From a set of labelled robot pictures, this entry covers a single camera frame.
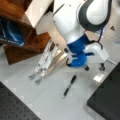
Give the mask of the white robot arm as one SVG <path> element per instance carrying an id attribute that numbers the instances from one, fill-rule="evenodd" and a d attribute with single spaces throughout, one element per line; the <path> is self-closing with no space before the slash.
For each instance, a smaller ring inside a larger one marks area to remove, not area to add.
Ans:
<path id="1" fill-rule="evenodd" d="M 104 63 L 109 55 L 100 40 L 90 40 L 86 31 L 103 33 L 111 15 L 112 0 L 67 0 L 54 10 L 54 24 L 64 38 L 70 55 L 70 68 L 83 67 L 98 63 L 105 70 Z"/>

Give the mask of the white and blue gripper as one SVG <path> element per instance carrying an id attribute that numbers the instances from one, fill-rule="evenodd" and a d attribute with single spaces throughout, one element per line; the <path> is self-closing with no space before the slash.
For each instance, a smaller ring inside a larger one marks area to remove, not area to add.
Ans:
<path id="1" fill-rule="evenodd" d="M 100 70 L 105 70 L 104 63 L 108 60 L 109 54 L 103 45 L 95 40 L 90 41 L 86 35 L 67 45 L 71 53 L 71 62 L 66 62 L 70 68 L 83 67 L 89 70 L 88 65 L 98 63 Z"/>

